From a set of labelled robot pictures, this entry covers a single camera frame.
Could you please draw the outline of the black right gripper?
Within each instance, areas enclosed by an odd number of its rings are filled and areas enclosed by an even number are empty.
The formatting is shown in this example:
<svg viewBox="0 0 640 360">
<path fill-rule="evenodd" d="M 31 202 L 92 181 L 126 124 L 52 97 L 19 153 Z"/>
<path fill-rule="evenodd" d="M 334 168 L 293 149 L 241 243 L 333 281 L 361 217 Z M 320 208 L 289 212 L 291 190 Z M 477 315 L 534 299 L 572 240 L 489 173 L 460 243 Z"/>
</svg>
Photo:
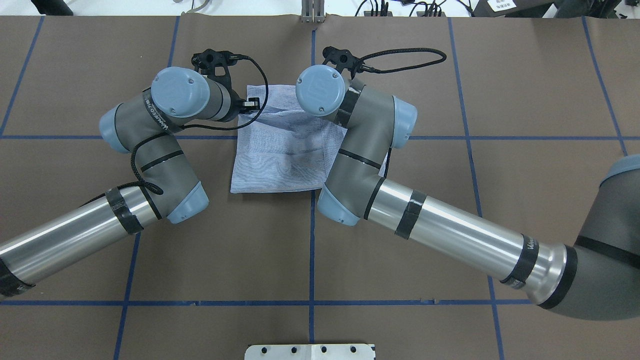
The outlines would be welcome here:
<svg viewBox="0 0 640 360">
<path fill-rule="evenodd" d="M 322 50 L 324 61 L 323 65 L 332 64 L 334 68 L 341 74 L 344 70 L 349 73 L 350 79 L 354 80 L 356 75 L 363 73 L 363 63 L 361 59 L 353 55 L 348 49 L 340 49 L 333 46 L 327 46 Z"/>
</svg>

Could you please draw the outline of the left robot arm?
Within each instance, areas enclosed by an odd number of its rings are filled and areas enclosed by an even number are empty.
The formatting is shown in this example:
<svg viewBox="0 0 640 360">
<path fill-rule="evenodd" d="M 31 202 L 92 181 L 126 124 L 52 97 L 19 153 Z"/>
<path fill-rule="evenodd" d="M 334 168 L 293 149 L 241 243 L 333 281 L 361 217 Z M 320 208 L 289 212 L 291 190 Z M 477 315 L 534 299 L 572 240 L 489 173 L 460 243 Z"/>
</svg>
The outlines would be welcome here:
<svg viewBox="0 0 640 360">
<path fill-rule="evenodd" d="M 132 182 L 111 187 L 80 207 L 17 235 L 1 246 L 1 299 L 16 297 L 40 281 L 161 220 L 182 223 L 208 207 L 204 186 L 176 135 L 226 123 L 242 114 L 258 117 L 266 100 L 244 99 L 233 89 L 230 67 L 249 55 L 210 48 L 190 58 L 190 68 L 168 66 L 150 86 L 102 116 L 99 132 L 112 150 L 128 155 Z"/>
</svg>

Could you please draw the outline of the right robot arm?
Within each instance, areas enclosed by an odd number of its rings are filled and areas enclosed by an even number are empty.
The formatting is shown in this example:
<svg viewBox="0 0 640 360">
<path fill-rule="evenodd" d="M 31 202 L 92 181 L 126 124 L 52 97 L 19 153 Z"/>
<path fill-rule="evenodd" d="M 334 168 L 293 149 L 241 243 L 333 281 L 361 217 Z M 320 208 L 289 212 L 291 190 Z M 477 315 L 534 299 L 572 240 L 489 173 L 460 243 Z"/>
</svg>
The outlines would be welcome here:
<svg viewBox="0 0 640 360">
<path fill-rule="evenodd" d="M 302 109 L 345 130 L 317 209 L 345 226 L 368 221 L 482 271 L 521 291 L 538 308 L 583 321 L 639 317 L 639 155 L 613 163 L 571 244 L 546 243 L 457 207 L 436 194 L 381 174 L 390 150 L 409 142 L 418 110 L 367 85 L 359 73 L 384 75 L 369 59 L 426 53 L 437 59 L 391 73 L 445 62 L 436 48 L 391 48 L 357 57 L 327 46 L 322 62 L 302 71 L 294 94 Z"/>
</svg>

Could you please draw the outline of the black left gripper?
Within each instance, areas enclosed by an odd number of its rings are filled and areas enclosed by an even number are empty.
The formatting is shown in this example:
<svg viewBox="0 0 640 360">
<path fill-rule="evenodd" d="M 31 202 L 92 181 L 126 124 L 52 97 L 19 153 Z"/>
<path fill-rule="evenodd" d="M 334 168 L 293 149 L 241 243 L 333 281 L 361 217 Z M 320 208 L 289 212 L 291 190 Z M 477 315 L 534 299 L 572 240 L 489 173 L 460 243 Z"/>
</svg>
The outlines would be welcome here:
<svg viewBox="0 0 640 360">
<path fill-rule="evenodd" d="M 211 48 L 192 55 L 194 70 L 210 84 L 211 96 L 204 110 L 205 116 L 237 117 L 239 114 L 255 114 L 262 108 L 258 96 L 240 98 L 233 89 L 229 68 L 246 59 L 243 54 L 234 54 L 228 50 L 215 51 Z"/>
</svg>

